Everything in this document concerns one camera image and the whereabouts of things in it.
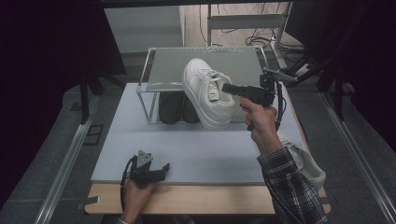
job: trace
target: floor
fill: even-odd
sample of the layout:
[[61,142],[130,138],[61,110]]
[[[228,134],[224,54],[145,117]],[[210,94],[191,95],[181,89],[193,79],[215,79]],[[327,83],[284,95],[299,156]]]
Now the floor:
[[[262,7],[261,5],[244,5],[245,11],[250,12]],[[264,10],[277,10],[277,4],[267,5]],[[186,46],[204,46],[201,38],[197,18],[199,7],[187,7],[194,21],[187,20]],[[233,13],[233,9],[226,5],[219,6],[220,13]],[[201,8],[202,18],[205,18],[205,9]],[[213,42],[219,45],[246,45],[246,33],[218,33]],[[295,40],[284,35],[283,43],[296,44]],[[271,50],[268,57],[271,65],[276,69],[276,63]],[[143,70],[146,53],[123,54],[126,76],[116,76],[124,82],[136,82]],[[316,83],[320,77],[314,77],[300,83],[296,87],[288,88],[293,107],[301,122],[307,143],[317,164],[326,172],[327,179],[324,185],[329,197],[332,211],[329,214],[331,223],[387,223],[377,200],[368,187],[361,174],[359,166],[349,151],[346,142],[332,121],[330,113],[323,102]],[[77,159],[74,163],[66,185],[62,190],[59,202],[54,208],[49,223],[114,223],[117,216],[89,215],[84,212],[83,204],[91,187],[91,175],[100,155],[101,147],[106,140],[111,120],[116,112],[117,105],[122,95],[122,88],[101,79],[105,92],[100,96],[96,113],[94,114],[91,128],[84,138]],[[325,92],[332,97],[332,89]],[[370,126],[364,117],[356,110],[348,96],[344,97],[345,125],[354,137],[355,142],[365,156],[367,162],[374,170],[378,180],[394,201],[396,199],[396,155],[381,136]],[[21,178],[19,185],[5,203],[0,213],[0,223],[33,223],[37,218],[51,184],[73,138],[81,120],[81,104],[79,100],[79,86],[70,89],[64,94],[63,108],[52,127],[35,160]]]

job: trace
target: person's left hand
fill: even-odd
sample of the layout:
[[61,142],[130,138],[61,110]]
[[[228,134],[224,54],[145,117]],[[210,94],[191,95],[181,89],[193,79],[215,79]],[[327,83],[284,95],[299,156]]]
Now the person's left hand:
[[127,223],[134,223],[137,219],[137,216],[149,201],[149,196],[151,195],[151,192],[155,186],[155,183],[151,183],[148,184],[144,189],[140,189],[133,180],[127,177],[124,187],[125,209],[121,219]]

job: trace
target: white sneaker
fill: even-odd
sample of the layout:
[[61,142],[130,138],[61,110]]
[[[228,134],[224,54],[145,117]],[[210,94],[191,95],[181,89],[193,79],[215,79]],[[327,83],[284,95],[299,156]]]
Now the white sneaker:
[[308,150],[293,144],[281,131],[277,132],[283,147],[287,147],[297,168],[317,190],[323,187],[326,173],[320,169]]
[[201,59],[192,59],[181,78],[183,90],[191,100],[202,124],[209,130],[225,129],[233,115],[234,100],[221,91],[229,77],[214,71]]

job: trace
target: plaid shirt sleeve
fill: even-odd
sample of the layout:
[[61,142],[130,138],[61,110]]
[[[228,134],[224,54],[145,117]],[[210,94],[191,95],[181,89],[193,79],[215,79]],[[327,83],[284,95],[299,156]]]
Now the plaid shirt sleeve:
[[[268,188],[301,223],[327,221],[315,187],[298,171],[286,147],[269,155],[261,155],[257,160]],[[295,223],[274,197],[273,203],[281,223]]]

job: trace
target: hand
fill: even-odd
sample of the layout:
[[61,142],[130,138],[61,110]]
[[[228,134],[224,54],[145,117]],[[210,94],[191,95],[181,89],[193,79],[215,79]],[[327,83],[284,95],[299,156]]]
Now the hand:
[[251,139],[257,144],[263,155],[276,152],[283,148],[276,133],[276,109],[272,106],[256,105],[248,98],[239,100],[243,110],[247,112],[246,125],[254,124]]
[[124,187],[125,209],[121,219],[127,223],[134,223],[149,201],[149,196],[155,186],[156,184],[152,183],[148,184],[144,189],[140,189],[133,180],[127,177]]

